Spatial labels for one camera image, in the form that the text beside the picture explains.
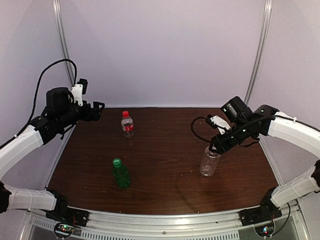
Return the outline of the clear wide plastic bottle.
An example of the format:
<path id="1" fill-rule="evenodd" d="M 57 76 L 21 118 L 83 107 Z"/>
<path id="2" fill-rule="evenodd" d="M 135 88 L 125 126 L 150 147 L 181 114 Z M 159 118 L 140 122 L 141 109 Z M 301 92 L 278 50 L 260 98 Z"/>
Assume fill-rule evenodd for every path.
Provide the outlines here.
<path id="1" fill-rule="evenodd" d="M 206 147 L 202 156 L 199 172 L 202 176 L 210 177 L 216 171 L 221 155 L 215 152 L 214 149 Z"/>

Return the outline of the red label cola bottle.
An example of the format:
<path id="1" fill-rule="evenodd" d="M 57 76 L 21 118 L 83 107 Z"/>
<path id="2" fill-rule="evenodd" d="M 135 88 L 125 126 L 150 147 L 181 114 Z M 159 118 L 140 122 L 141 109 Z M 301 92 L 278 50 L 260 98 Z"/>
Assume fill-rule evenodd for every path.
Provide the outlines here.
<path id="1" fill-rule="evenodd" d="M 128 139 L 132 139 L 134 135 L 134 121 L 133 119 L 129 116 L 128 118 L 123 118 L 121 119 L 121 127 L 122 130 L 125 134 L 125 137 Z"/>

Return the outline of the red bottle cap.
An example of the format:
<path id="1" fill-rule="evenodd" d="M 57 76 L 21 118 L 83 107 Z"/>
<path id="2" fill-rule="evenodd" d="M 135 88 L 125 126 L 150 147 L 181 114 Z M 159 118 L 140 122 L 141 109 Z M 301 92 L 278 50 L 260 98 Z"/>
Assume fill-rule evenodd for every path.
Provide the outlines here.
<path id="1" fill-rule="evenodd" d="M 129 118 L 129 117 L 130 117 L 129 112 L 128 112 L 128 111 L 123 111 L 123 112 L 122 112 L 122 117 L 123 117 L 123 118 Z"/>

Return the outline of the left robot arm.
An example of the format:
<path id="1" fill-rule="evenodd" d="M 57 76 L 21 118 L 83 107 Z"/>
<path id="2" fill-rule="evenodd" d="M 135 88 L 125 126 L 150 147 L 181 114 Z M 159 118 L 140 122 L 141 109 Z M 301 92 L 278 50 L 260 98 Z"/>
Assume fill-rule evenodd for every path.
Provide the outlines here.
<path id="1" fill-rule="evenodd" d="M 57 135 L 66 132 L 78 121 L 98 121 L 105 104 L 95 101 L 92 104 L 82 99 L 82 84 L 71 90 L 57 87 L 46 93 L 46 106 L 40 116 L 27 123 L 22 133 L 14 136 L 0 148 L 0 176 L 4 177 L 24 157 L 46 145 Z M 52 211 L 61 222 L 72 218 L 72 211 L 65 206 L 66 201 L 57 193 L 48 190 L 32 190 L 0 184 L 0 211 L 39 209 Z"/>

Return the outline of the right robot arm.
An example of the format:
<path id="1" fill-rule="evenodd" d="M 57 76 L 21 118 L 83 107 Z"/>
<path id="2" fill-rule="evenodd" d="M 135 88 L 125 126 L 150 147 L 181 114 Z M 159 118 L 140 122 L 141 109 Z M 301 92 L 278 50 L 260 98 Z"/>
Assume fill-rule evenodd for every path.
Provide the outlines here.
<path id="1" fill-rule="evenodd" d="M 240 97 L 235 96 L 221 108 L 227 120 L 209 115 L 207 123 L 217 128 L 219 134 L 210 140 L 212 150 L 222 155 L 246 139 L 257 140 L 260 135 L 284 140 L 298 146 L 317 158 L 320 156 L 320 131 L 288 116 L 269 105 L 252 111 Z M 281 206 L 320 191 L 320 162 L 288 183 L 270 190 L 256 210 L 259 220 L 268 220 Z"/>

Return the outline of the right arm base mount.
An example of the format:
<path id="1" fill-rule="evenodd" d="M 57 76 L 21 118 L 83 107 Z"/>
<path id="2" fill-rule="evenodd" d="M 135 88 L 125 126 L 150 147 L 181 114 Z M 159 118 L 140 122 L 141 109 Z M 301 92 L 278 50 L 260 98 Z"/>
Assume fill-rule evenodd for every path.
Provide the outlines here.
<path id="1" fill-rule="evenodd" d="M 272 193 L 275 189 L 276 187 L 273 187 L 267 191 L 258 207 L 243 209 L 239 212 L 242 226 L 255 225 L 282 216 L 280 208 L 271 201 Z"/>

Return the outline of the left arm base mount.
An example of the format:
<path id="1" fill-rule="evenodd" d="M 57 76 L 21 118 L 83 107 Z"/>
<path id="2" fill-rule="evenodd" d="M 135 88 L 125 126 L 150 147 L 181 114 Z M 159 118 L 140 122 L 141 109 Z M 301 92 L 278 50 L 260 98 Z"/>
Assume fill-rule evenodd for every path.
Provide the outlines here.
<path id="1" fill-rule="evenodd" d="M 49 192 L 56 198 L 56 205 L 53 210 L 43 210 L 48 219 L 76 227 L 87 226 L 88 211 L 69 207 L 65 196 L 55 190 L 49 190 Z"/>

